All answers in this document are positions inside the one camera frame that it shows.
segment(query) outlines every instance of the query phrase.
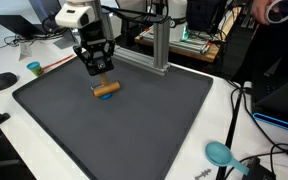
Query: desk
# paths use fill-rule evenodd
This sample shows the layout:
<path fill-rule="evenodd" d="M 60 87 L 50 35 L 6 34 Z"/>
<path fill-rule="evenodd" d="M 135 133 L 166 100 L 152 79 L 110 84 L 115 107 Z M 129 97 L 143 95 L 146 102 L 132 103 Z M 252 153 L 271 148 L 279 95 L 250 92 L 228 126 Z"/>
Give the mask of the desk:
<path fill-rule="evenodd" d="M 226 20 L 221 34 L 223 37 L 225 37 L 225 35 L 228 35 L 234 25 L 234 22 L 236 21 L 236 18 L 238 17 L 239 13 L 240 13 L 241 8 L 234 8 L 232 11 L 231 16 L 229 16 L 229 18 Z M 148 40 L 148 39 L 143 39 L 141 36 L 137 36 L 135 38 L 135 42 L 138 44 L 142 44 L 145 46 L 153 46 L 153 41 L 152 40 Z M 170 43 L 170 47 L 169 47 L 169 51 L 176 53 L 176 54 L 180 54 L 183 56 L 187 56 L 190 58 L 195 58 L 201 61 L 206 61 L 209 63 L 213 63 L 218 55 L 218 53 L 220 52 L 220 49 L 216 46 L 216 45 L 211 45 L 209 47 L 209 50 L 205 53 L 205 54 L 200 54 L 198 51 L 194 51 L 194 50 L 189 50 L 189 49 L 185 49 L 184 47 L 180 48 L 180 45 L 184 44 L 184 45 L 189 45 L 188 43 L 185 42 L 174 42 L 174 44 L 172 44 L 172 42 Z"/>
<path fill-rule="evenodd" d="M 10 71 L 20 76 L 19 81 L 14 86 L 0 91 L 0 112 L 7 112 L 11 115 L 11 118 L 1 124 L 0 128 L 37 179 L 88 179 L 53 139 L 12 97 L 14 90 L 35 78 L 26 69 L 26 65 L 29 62 L 37 60 L 41 62 L 42 66 L 45 66 L 72 54 L 73 50 L 71 48 L 60 50 L 52 43 L 46 42 L 45 44 L 44 42 L 42 44 L 35 42 L 32 45 L 33 57 L 18 61 L 17 48 L 5 47 L 0 49 L 0 73 Z M 213 86 L 177 154 L 166 176 L 166 180 L 193 180 L 194 176 L 199 175 L 205 169 L 212 170 L 211 174 L 205 179 L 215 179 L 216 177 L 218 168 L 209 163 L 205 158 L 204 147 L 209 141 L 225 142 L 232 116 L 230 92 L 233 88 L 223 79 L 214 76 L 211 77 L 214 79 Z M 271 147 L 242 109 L 237 121 L 232 146 L 234 156 L 237 159 L 268 152 Z M 287 131 L 266 124 L 262 125 L 267 128 L 267 131 L 280 134 L 280 137 L 282 134 L 287 134 L 286 137 L 288 138 Z M 278 160 L 274 162 L 288 166 L 288 156 L 279 155 Z M 286 171 L 281 172 L 284 172 L 284 174 L 280 173 L 280 179 L 288 179 Z M 241 177 L 240 173 L 234 171 L 229 179 L 238 180 Z"/>

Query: black mat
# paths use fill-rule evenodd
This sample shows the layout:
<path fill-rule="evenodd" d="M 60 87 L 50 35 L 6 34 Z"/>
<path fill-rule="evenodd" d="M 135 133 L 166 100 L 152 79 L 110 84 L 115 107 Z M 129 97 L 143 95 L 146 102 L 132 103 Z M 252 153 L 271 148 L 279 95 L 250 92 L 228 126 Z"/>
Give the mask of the black mat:
<path fill-rule="evenodd" d="M 13 96 L 89 178 L 164 179 L 213 80 L 175 67 L 162 77 L 114 65 L 107 76 L 122 88 L 109 100 L 92 95 L 99 76 L 78 59 Z"/>

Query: blue spoon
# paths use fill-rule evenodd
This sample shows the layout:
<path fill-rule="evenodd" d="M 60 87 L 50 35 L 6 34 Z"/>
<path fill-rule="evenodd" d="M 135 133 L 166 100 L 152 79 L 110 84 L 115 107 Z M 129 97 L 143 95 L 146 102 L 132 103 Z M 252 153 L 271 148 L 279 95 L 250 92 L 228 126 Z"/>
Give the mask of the blue spoon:
<path fill-rule="evenodd" d="M 230 149 L 219 142 L 210 142 L 205 147 L 206 158 L 214 165 L 219 167 L 233 166 L 243 174 L 247 175 L 248 167 L 237 161 Z"/>

